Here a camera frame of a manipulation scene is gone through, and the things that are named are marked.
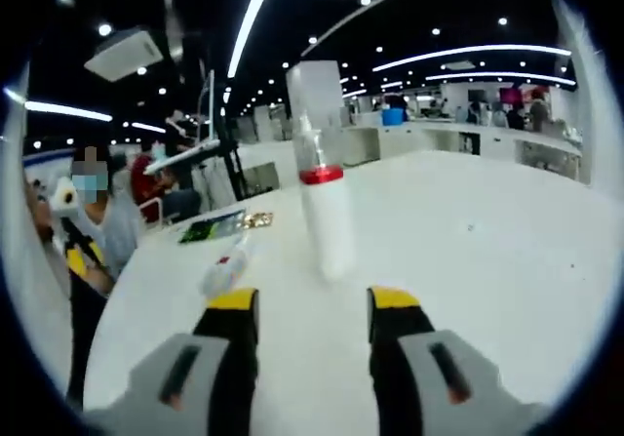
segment white counter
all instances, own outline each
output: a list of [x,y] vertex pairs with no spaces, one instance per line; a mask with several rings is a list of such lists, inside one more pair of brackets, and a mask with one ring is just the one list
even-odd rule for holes
[[[567,176],[577,179],[581,151],[563,139],[512,129],[475,126],[472,124],[458,124],[450,119],[418,119],[416,122],[407,122],[401,126],[358,125],[343,129],[345,133],[357,133],[350,139],[363,139],[368,147],[373,146],[371,130],[377,132],[379,155],[385,159],[403,155],[412,151],[443,150],[462,151],[462,135],[478,134],[481,136],[481,156],[499,161],[511,161],[519,164],[526,163],[527,144],[539,145],[550,150],[558,150],[568,157],[564,160],[570,168],[565,170]],[[351,143],[350,150],[357,149],[358,145]],[[362,154],[349,155],[351,159],[361,158]]]
[[[343,284],[315,271],[297,187],[228,209],[275,214],[252,232],[258,249],[239,284],[260,290],[251,433],[378,434],[371,285],[413,293],[437,329],[496,363],[522,401],[565,398],[619,298],[621,207],[548,172],[446,152],[413,152],[346,178],[359,264]],[[85,409],[120,397],[132,367],[202,315],[203,276],[232,240],[182,246],[183,227],[146,239],[117,282],[91,348]]]

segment spot light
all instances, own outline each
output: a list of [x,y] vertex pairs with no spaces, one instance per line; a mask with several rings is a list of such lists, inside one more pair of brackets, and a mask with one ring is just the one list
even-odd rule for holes
[[102,23],[98,28],[97,32],[100,36],[108,36],[113,31],[113,27],[108,23]]

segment white cloth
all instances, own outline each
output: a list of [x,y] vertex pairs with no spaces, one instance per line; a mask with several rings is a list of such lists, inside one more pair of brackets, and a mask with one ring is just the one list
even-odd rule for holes
[[79,211],[76,226],[94,238],[114,279],[130,260],[146,229],[140,210],[125,192],[108,198],[100,225],[93,223],[83,209]]

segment white table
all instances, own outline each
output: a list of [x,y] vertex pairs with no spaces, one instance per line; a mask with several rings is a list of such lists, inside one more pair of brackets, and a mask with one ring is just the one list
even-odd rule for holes
[[180,163],[184,160],[188,160],[189,158],[197,156],[204,151],[210,151],[213,148],[217,148],[218,146],[219,146],[219,140],[217,139],[203,139],[197,145],[193,146],[192,148],[189,148],[188,150],[182,151],[178,155],[174,155],[164,160],[159,160],[159,161],[152,163],[151,165],[145,168],[145,171],[143,173],[146,175],[153,175],[154,173],[164,168],[168,168],[171,165]]
[[[563,397],[619,295],[621,207],[567,178],[463,154],[412,153],[346,176],[359,252],[348,283],[315,273],[297,187],[237,206],[275,213],[253,232],[239,285],[260,289],[253,434],[377,434],[370,285],[413,292],[522,401]],[[201,316],[201,279],[232,240],[180,246],[183,227],[146,239],[120,277],[92,346],[85,409],[113,402],[135,364]]]

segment clear plastic bottle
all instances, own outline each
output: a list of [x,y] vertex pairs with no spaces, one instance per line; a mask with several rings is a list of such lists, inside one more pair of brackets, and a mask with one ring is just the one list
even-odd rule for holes
[[294,148],[301,199],[314,255],[329,281],[344,279],[355,267],[351,199],[340,162],[339,131],[312,129],[306,116]]

